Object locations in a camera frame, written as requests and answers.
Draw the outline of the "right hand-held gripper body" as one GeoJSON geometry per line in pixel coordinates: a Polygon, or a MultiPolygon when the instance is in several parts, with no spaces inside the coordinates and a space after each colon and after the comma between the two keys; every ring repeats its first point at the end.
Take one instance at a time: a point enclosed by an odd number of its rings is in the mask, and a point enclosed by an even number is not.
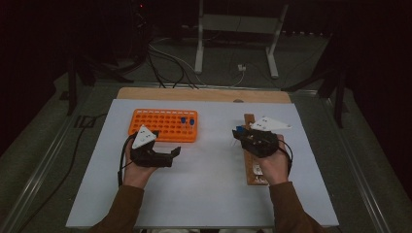
{"type": "Polygon", "coordinates": [[[255,120],[250,127],[253,129],[251,132],[244,129],[241,145],[244,150],[258,158],[270,156],[279,149],[276,130],[291,128],[289,124],[268,116],[255,120]]]}

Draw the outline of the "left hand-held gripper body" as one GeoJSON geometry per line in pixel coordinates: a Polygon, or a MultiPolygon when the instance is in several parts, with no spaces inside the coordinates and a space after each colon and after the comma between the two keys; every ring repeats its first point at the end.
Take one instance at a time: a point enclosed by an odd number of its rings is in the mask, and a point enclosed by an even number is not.
{"type": "Polygon", "coordinates": [[[171,153],[154,151],[156,137],[145,125],[138,130],[131,146],[130,159],[141,167],[171,167],[171,153]]]}

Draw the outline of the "orange plastic tube rack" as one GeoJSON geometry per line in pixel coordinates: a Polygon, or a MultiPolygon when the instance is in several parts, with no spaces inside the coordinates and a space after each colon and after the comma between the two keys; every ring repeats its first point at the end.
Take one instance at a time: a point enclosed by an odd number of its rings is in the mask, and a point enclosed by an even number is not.
{"type": "Polygon", "coordinates": [[[131,117],[128,134],[132,135],[145,125],[152,132],[159,131],[158,142],[193,143],[197,137],[197,111],[136,109],[131,117]],[[187,129],[182,129],[181,117],[187,120],[187,129]],[[189,130],[189,120],[195,120],[194,130],[189,130]]]}

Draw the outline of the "wooden tube rack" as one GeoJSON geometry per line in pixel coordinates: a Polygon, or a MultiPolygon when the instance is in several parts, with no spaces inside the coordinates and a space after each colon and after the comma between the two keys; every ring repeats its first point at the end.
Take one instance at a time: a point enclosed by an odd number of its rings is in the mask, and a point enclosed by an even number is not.
{"type": "MultiPolygon", "coordinates": [[[[245,126],[250,128],[250,124],[255,122],[255,116],[253,114],[244,114],[245,126]]],[[[257,175],[255,168],[258,164],[254,161],[254,158],[248,151],[244,151],[245,172],[247,185],[268,185],[267,180],[263,175],[257,175]]]]}

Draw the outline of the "person's left hand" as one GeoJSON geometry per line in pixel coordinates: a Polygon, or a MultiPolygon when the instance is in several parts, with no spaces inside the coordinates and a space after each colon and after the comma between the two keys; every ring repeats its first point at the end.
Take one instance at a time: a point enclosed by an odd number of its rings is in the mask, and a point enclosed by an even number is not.
{"type": "Polygon", "coordinates": [[[123,184],[144,189],[156,167],[140,167],[130,159],[132,142],[129,141],[125,149],[127,166],[124,168],[123,184]]]}

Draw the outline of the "person's right hand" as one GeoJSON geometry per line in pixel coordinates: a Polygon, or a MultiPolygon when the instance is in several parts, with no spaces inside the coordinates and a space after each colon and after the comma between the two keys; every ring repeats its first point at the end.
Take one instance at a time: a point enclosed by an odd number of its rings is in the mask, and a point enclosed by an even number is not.
{"type": "Polygon", "coordinates": [[[278,135],[279,149],[272,155],[258,158],[257,163],[270,185],[286,183],[289,180],[289,156],[286,153],[284,137],[278,135]]]}

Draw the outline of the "white table mat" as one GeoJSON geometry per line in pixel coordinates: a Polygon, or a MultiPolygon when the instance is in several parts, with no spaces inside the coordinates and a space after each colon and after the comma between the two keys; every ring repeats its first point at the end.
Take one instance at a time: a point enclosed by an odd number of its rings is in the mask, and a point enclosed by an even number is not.
{"type": "Polygon", "coordinates": [[[246,114],[286,124],[292,148],[290,179],[306,211],[322,226],[338,223],[326,185],[293,104],[196,101],[113,101],[67,219],[87,228],[109,211],[118,190],[120,152],[136,109],[184,109],[198,113],[195,142],[182,144],[170,168],[155,171],[136,222],[140,228],[266,228],[274,224],[267,186],[246,182],[243,150],[232,136],[246,114]]]}

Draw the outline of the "black tripod stand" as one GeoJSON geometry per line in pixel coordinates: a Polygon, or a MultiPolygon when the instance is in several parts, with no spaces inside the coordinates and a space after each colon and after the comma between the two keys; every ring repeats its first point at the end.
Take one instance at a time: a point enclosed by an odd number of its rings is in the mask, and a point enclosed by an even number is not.
{"type": "Polygon", "coordinates": [[[296,92],[310,83],[322,80],[317,95],[320,98],[329,98],[334,93],[333,118],[339,128],[343,127],[342,113],[347,71],[344,52],[341,35],[333,33],[310,77],[291,86],[282,87],[283,91],[296,92]]]}

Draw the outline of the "dark equipment rack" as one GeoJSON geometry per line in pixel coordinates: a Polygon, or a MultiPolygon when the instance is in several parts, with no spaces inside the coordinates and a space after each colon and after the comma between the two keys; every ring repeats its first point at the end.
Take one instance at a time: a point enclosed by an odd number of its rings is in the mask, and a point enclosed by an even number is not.
{"type": "Polygon", "coordinates": [[[137,64],[147,56],[152,38],[152,6],[149,0],[129,0],[131,10],[131,46],[129,56],[137,64]]]}

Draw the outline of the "metal floor rail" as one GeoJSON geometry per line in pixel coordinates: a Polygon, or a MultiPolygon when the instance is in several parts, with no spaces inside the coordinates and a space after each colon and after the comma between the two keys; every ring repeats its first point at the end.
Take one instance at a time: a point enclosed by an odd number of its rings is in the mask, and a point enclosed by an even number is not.
{"type": "Polygon", "coordinates": [[[375,195],[370,188],[367,179],[361,169],[359,162],[357,161],[356,154],[350,147],[349,141],[345,138],[342,129],[338,126],[334,118],[334,108],[329,99],[321,98],[320,99],[322,106],[326,112],[328,121],[331,124],[335,134],[337,135],[340,144],[344,149],[343,157],[346,159],[349,170],[351,171],[353,180],[358,188],[360,197],[364,206],[367,209],[368,215],[371,218],[371,221],[374,225],[374,228],[377,233],[393,233],[390,229],[389,224],[387,223],[382,210],[375,198],[375,195]]]}
{"type": "Polygon", "coordinates": [[[83,104],[92,92],[77,92],[74,112],[54,96],[0,157],[0,233],[17,233],[83,104]]]}

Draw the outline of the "white metal stand frame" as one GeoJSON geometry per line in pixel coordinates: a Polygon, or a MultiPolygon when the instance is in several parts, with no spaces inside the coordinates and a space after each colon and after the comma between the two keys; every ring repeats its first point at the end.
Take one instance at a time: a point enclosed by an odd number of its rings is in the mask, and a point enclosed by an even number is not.
{"type": "Polygon", "coordinates": [[[271,44],[265,48],[265,55],[271,78],[277,79],[279,71],[275,61],[275,49],[279,41],[287,11],[288,3],[281,3],[274,17],[241,16],[231,13],[210,14],[204,10],[207,0],[198,0],[197,48],[194,73],[203,71],[204,32],[223,31],[235,33],[267,34],[272,36],[271,44]]]}

